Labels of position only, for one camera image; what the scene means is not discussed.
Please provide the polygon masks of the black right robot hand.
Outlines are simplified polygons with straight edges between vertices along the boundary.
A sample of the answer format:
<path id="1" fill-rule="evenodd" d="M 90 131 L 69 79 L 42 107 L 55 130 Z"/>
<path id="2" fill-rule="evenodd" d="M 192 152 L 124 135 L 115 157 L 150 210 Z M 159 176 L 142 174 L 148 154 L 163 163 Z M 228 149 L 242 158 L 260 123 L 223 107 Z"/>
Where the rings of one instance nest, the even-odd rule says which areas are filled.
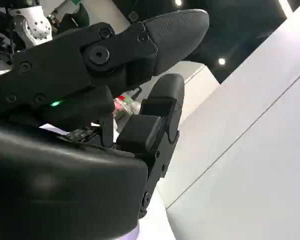
<path id="1" fill-rule="evenodd" d="M 0 240 L 109 240 L 137 226 L 180 136 L 185 83 L 168 70 L 209 25 L 184 9 L 14 55 L 0 75 Z"/>

